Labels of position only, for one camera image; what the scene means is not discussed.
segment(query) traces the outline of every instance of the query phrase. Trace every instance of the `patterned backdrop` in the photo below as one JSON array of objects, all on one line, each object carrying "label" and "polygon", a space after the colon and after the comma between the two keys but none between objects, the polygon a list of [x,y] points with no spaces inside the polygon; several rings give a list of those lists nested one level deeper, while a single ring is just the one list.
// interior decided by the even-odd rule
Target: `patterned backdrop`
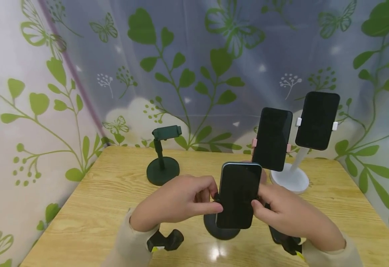
[{"label": "patterned backdrop", "polygon": [[261,109],[296,120],[313,90],[340,94],[340,125],[308,156],[340,161],[389,226],[389,0],[0,0],[0,267],[103,145],[177,124],[164,148],[250,154]]}]

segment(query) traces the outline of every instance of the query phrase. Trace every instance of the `round stand base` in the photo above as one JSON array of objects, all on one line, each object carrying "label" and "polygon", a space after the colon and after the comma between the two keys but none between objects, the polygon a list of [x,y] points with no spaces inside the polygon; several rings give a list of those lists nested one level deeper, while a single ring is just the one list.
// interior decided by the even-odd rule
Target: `round stand base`
[{"label": "round stand base", "polygon": [[147,166],[147,179],[153,185],[162,186],[167,181],[180,175],[180,165],[170,157],[163,157],[165,169],[160,169],[159,159],[156,158]]},{"label": "round stand base", "polygon": [[205,224],[206,230],[216,239],[230,240],[235,238],[239,234],[240,229],[221,229],[215,224],[216,214],[206,214],[203,216],[203,224]]},{"label": "round stand base", "polygon": [[291,172],[291,166],[291,163],[285,163],[283,171],[270,171],[270,180],[293,193],[301,194],[309,187],[309,178],[300,168]]}]

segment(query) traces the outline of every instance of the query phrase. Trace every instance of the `white round base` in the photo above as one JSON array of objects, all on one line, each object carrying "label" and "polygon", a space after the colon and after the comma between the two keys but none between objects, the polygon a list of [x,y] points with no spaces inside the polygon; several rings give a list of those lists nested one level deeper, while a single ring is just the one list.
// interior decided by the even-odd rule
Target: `white round base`
[{"label": "white round base", "polygon": [[300,168],[297,168],[295,172],[291,172],[291,166],[291,163],[285,163],[283,171],[270,171],[270,180],[289,191],[301,194],[309,187],[309,178]]}]

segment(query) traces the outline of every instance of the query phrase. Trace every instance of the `wooden table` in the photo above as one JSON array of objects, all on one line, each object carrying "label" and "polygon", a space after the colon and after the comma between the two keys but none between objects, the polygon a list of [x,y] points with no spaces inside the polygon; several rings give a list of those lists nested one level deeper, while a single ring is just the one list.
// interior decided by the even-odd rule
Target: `wooden table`
[{"label": "wooden table", "polygon": [[[213,175],[223,163],[249,160],[248,155],[164,151],[180,163],[181,174]],[[110,146],[70,196],[21,267],[99,266],[113,247],[128,208],[135,207],[157,187],[146,178],[154,149]],[[302,197],[326,213],[351,236],[365,267],[389,266],[389,229],[337,161],[306,159],[301,168],[310,178]],[[271,239],[268,226],[254,218],[251,228],[230,241],[208,234],[202,217],[161,226],[177,228],[185,241],[173,252],[153,254],[150,266],[307,266]]]}]

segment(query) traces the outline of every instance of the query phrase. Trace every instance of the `black round base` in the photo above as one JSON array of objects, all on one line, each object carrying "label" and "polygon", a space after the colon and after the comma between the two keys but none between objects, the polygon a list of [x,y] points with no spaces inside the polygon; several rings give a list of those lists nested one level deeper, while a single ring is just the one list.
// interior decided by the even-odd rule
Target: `black round base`
[{"label": "black round base", "polygon": [[163,157],[165,169],[160,169],[159,159],[156,158],[147,166],[147,179],[153,185],[162,186],[167,181],[180,175],[180,165],[170,157]]},{"label": "black round base", "polygon": [[205,224],[206,230],[216,239],[230,240],[235,238],[239,234],[240,229],[221,229],[215,224],[216,214],[206,214],[203,216],[203,224]]}]

